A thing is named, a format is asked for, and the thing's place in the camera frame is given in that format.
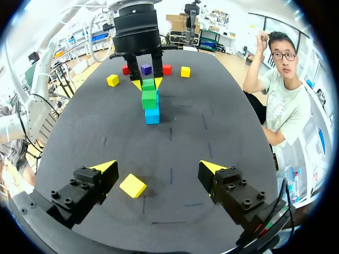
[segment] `white t-shirt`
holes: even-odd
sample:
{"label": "white t-shirt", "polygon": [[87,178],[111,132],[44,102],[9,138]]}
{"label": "white t-shirt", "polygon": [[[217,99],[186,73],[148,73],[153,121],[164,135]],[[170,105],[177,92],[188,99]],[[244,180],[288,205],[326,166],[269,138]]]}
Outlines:
{"label": "white t-shirt", "polygon": [[287,90],[277,69],[267,71],[259,79],[265,85],[262,93],[267,94],[266,121],[263,126],[273,132],[281,129],[286,140],[276,147],[284,147],[286,142],[292,145],[310,118],[311,103],[305,84]]}

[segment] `blue cube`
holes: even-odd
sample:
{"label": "blue cube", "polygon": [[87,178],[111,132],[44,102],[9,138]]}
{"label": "blue cube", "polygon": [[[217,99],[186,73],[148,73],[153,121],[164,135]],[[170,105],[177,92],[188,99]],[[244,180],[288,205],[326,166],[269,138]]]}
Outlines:
{"label": "blue cube", "polygon": [[141,65],[141,72],[144,75],[149,75],[152,73],[152,66],[151,65]]}
{"label": "blue cube", "polygon": [[154,110],[145,110],[145,122],[146,124],[160,123],[159,105],[157,105],[157,108]]}
{"label": "blue cube", "polygon": [[157,106],[159,106],[159,89],[157,89]]}

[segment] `black mat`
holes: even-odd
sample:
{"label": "black mat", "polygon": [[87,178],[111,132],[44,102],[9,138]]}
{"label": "black mat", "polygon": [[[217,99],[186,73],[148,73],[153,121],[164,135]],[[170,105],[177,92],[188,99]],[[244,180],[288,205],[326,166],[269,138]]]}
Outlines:
{"label": "black mat", "polygon": [[[138,60],[151,63],[150,56]],[[159,125],[145,124],[141,92],[123,76],[123,59],[102,63],[56,123],[36,188],[49,198],[78,167],[115,159],[120,179],[74,231],[124,249],[221,253],[235,247],[243,229],[213,205],[197,178],[199,160],[237,166],[272,202],[272,154],[245,95],[214,56],[167,51],[163,63],[173,74],[160,87]],[[180,77],[181,66],[191,67],[191,78]],[[106,83],[111,74],[119,75],[117,87]],[[119,188],[129,173],[148,185],[138,199]]]}

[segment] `yellow cube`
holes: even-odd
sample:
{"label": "yellow cube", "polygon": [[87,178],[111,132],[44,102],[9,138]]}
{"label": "yellow cube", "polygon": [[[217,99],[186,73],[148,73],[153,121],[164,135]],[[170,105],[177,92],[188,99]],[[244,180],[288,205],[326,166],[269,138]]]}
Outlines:
{"label": "yellow cube", "polygon": [[132,198],[139,197],[146,187],[146,184],[132,174],[129,174],[120,184],[120,188]]}
{"label": "yellow cube", "polygon": [[184,78],[189,78],[191,75],[191,68],[190,67],[181,67],[181,76]]}
{"label": "yellow cube", "polygon": [[107,83],[108,83],[109,86],[113,86],[113,87],[118,85],[118,83],[119,83],[118,75],[112,74],[111,76],[109,76],[107,78]]}

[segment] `green cube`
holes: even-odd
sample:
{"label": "green cube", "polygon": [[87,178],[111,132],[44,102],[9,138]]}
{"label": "green cube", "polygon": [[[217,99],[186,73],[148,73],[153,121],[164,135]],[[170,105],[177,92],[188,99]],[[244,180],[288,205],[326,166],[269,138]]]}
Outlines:
{"label": "green cube", "polygon": [[157,91],[142,91],[142,108],[145,110],[154,110],[157,108]]}
{"label": "green cube", "polygon": [[142,87],[141,89],[143,91],[152,91],[155,90],[155,84],[154,84],[154,79],[150,78],[150,79],[145,79],[142,81]]}

